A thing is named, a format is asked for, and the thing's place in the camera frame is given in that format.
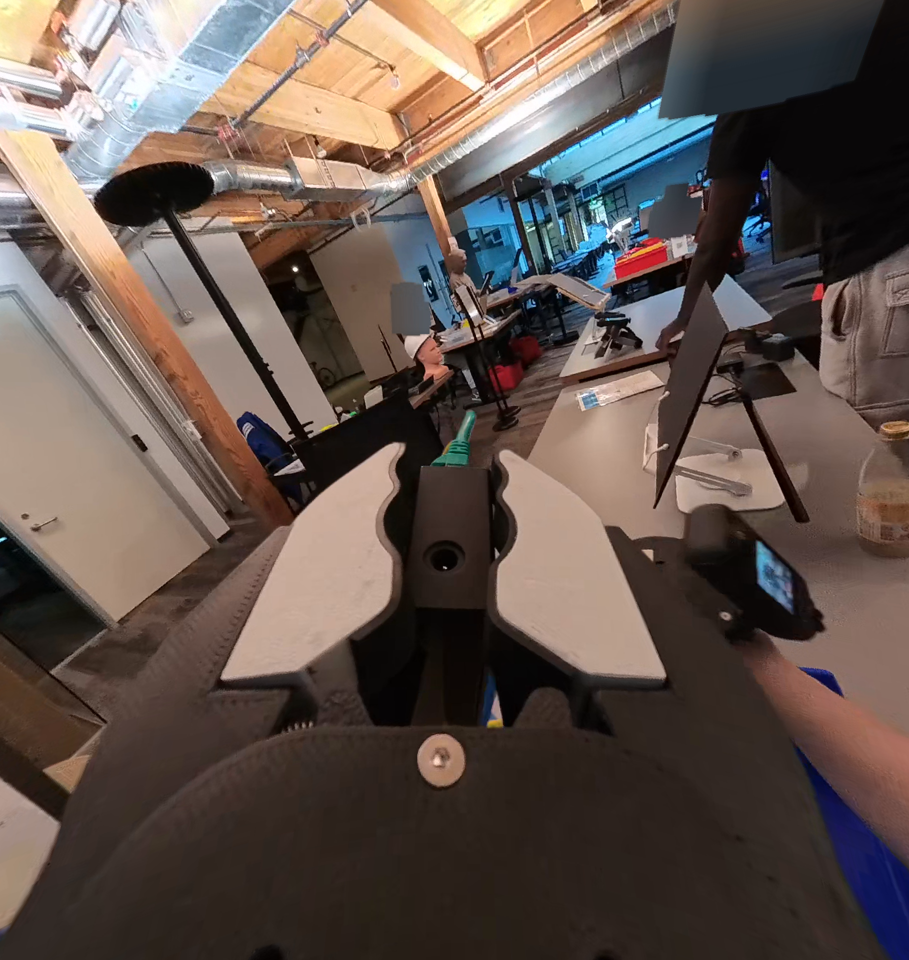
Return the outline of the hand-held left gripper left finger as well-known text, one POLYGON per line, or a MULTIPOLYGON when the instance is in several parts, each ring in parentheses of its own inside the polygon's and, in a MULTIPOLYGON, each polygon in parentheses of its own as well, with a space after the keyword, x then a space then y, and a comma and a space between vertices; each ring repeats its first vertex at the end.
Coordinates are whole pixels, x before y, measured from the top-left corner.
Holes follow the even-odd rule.
POLYGON ((405 724, 419 677, 405 585, 416 482, 389 442, 325 489, 289 528, 220 674, 231 692, 283 692, 295 719, 339 700, 405 724))

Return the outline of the silver ceiling ductwork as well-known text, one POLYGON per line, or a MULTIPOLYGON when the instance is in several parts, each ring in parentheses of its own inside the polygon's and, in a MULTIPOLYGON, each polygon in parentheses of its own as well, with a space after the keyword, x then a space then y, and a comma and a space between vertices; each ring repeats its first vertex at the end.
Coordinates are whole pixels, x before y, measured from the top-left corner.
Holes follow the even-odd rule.
MULTIPOLYGON (((97 57, 81 87, 58 109, 11 100, 7 92, 27 88, 57 99, 52 73, 29 78, 29 66, 0 63, 0 130, 44 134, 71 147, 65 164, 94 194, 145 138, 188 132, 189 120, 232 79, 256 80, 242 68, 249 54, 289 9, 280 2, 205 2, 188 18, 188 2, 122 3, 101 37, 97 57)), ((525 57, 486 79, 466 71, 455 80, 480 86, 448 111, 405 137, 381 131, 380 119, 355 102, 345 121, 323 126, 300 116, 294 131, 402 154, 403 167, 390 174, 382 192, 402 192, 471 156, 508 131, 543 112, 570 90, 615 64, 643 43, 672 28, 678 2, 622 2, 584 14, 534 47, 525 57)))

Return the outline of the blue bag with white stripes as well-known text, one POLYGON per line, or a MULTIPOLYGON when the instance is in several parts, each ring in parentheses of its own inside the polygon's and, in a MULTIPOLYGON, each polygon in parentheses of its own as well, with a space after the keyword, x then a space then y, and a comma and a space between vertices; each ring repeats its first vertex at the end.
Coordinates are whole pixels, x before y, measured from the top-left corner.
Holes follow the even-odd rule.
POLYGON ((251 412, 239 416, 236 425, 275 489, 299 509, 304 507, 305 468, 292 446, 269 423, 251 412))

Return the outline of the black display board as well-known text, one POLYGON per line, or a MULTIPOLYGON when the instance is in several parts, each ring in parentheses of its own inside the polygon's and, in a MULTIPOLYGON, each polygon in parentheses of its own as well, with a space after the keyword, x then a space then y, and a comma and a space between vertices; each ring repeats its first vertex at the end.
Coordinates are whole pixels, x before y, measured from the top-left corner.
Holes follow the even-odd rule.
POLYGON ((669 484, 705 391, 716 372, 728 327, 709 286, 702 287, 670 364, 657 407, 654 455, 657 507, 669 484))

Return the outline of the white board stand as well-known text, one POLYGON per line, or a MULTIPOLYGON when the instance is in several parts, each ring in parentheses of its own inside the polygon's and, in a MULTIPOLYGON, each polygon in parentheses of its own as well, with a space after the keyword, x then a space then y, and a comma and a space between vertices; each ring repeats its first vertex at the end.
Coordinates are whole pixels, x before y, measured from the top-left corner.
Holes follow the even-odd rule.
POLYGON ((702 506, 722 506, 737 513, 763 512, 785 507, 797 523, 808 523, 809 512, 758 414, 753 399, 742 393, 739 401, 752 427, 757 447, 734 446, 700 438, 709 452, 681 457, 689 436, 686 427, 667 439, 659 415, 668 408, 669 392, 657 399, 644 428, 641 468, 655 481, 653 505, 657 507, 670 483, 674 484, 678 510, 692 514, 702 506))

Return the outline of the person's right forearm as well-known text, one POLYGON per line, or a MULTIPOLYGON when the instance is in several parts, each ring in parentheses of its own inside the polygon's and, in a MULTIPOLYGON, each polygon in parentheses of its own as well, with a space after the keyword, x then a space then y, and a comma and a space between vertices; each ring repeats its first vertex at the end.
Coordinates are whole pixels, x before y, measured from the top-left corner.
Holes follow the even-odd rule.
POLYGON ((735 649, 795 746, 909 870, 909 736, 803 672, 765 634, 735 649))

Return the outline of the wooden post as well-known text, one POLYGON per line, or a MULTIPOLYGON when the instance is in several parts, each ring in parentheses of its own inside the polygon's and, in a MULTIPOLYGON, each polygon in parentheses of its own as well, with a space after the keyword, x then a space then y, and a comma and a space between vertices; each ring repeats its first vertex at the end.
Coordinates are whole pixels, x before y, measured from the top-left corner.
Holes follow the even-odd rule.
POLYGON ((0 129, 0 159, 107 302, 112 316, 134 333, 199 427, 204 445, 240 499, 266 528, 290 525, 294 516, 288 501, 250 450, 52 138, 36 131, 0 129))

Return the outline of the white door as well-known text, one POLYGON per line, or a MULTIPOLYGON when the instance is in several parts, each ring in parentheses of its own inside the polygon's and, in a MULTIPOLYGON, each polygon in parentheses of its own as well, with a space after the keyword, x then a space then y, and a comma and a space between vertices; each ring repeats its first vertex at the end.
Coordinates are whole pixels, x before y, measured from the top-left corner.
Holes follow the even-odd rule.
POLYGON ((14 290, 0 290, 0 520, 107 621, 210 547, 14 290))

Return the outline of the mannequin head with white hat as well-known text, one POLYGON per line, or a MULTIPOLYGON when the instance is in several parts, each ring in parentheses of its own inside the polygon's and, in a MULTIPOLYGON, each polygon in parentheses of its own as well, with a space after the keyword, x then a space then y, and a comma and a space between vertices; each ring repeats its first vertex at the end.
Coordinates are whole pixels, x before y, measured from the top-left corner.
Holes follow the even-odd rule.
POLYGON ((402 338, 407 356, 420 371, 421 384, 434 384, 448 379, 451 369, 444 363, 443 352, 433 332, 409 334, 402 338))

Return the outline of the black floor lamp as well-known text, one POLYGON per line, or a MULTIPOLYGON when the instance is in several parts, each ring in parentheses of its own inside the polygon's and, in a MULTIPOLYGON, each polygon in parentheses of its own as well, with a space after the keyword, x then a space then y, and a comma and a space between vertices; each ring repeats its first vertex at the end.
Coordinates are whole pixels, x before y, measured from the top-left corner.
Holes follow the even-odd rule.
POLYGON ((115 175, 97 191, 93 205, 100 217, 117 226, 151 227, 160 220, 167 224, 191 269, 278 408, 294 440, 304 442, 309 438, 304 424, 208 268, 196 243, 181 223, 181 213, 196 210, 208 202, 213 194, 214 180, 205 167, 167 161, 115 175))

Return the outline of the blue plastic bin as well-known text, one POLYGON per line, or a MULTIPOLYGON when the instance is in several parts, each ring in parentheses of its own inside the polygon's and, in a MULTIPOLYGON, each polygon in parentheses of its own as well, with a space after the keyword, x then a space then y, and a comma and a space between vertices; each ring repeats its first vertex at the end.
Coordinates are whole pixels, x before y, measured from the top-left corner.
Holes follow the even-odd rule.
MULTIPOLYGON (((844 698, 832 673, 801 668, 844 698)), ((909 869, 835 792, 812 762, 797 753, 813 786, 835 857, 871 930, 889 958, 909 958, 909 869)))

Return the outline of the glass bottle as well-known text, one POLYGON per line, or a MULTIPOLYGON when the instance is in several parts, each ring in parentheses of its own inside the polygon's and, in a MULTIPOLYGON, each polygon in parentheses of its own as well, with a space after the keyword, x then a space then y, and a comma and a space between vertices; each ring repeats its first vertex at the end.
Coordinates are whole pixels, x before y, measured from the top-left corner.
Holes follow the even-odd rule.
POLYGON ((867 552, 909 558, 909 420, 882 423, 856 490, 856 536, 867 552))

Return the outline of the red bin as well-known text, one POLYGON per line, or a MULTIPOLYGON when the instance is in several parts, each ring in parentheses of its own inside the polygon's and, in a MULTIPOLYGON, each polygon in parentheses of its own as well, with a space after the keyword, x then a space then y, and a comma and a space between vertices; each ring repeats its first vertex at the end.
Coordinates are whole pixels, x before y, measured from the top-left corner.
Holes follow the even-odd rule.
POLYGON ((676 254, 674 238, 667 240, 657 237, 645 239, 616 258, 613 270, 614 282, 625 282, 642 274, 688 256, 687 241, 680 239, 680 254, 676 254))

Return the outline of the black panel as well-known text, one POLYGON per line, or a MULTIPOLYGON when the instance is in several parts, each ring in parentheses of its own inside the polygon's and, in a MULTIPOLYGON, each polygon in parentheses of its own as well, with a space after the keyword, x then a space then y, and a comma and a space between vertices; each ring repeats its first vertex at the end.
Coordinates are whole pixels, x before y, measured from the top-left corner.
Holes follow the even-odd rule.
POLYGON ((443 450, 433 419, 436 405, 436 396, 419 406, 413 406, 411 399, 402 394, 384 399, 340 425, 299 442, 295 452, 303 467, 290 478, 320 494, 373 454, 395 443, 404 446, 401 478, 417 478, 420 469, 430 466, 443 450))

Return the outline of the black network switch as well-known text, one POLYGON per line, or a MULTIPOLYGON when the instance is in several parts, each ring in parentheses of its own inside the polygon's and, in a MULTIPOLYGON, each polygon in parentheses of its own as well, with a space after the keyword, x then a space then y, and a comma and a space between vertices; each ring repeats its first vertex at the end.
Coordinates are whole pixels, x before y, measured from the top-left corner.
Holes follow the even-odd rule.
POLYGON ((421 469, 405 569, 424 651, 414 727, 476 726, 481 721, 493 562, 490 522, 484 469, 421 469))

